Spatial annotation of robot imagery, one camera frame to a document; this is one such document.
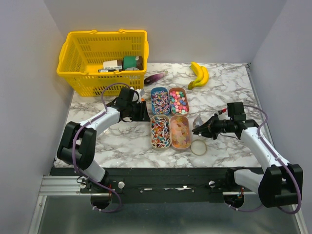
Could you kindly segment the metal candy scoop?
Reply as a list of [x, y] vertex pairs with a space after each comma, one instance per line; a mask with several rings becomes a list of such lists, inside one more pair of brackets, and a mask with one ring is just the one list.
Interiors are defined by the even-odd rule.
[[201, 114], [199, 114], [193, 121], [193, 128], [200, 127], [203, 124], [203, 120], [201, 118]]

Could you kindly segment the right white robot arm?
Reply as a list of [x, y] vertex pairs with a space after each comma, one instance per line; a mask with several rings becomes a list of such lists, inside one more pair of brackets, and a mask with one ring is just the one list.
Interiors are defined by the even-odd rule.
[[293, 211], [300, 211], [302, 205], [303, 170], [298, 164], [287, 161], [261, 134], [263, 124], [247, 119], [244, 104], [232, 102], [227, 108], [214, 114], [205, 123], [193, 128], [195, 135], [217, 139], [222, 133], [234, 133], [256, 157], [263, 174], [257, 174], [244, 167], [228, 169], [224, 185], [230, 191], [245, 187], [259, 196], [261, 207], [296, 205]]

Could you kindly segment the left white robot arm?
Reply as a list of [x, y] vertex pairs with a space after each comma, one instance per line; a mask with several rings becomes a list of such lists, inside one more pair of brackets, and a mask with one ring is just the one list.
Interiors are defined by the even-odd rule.
[[104, 106], [104, 110], [81, 123], [66, 124], [57, 150], [57, 158], [73, 165], [76, 172], [88, 177], [92, 188], [104, 192], [109, 183], [109, 173], [94, 159], [96, 139], [109, 127], [124, 122], [149, 122], [146, 101], [141, 90], [123, 87], [119, 96]]

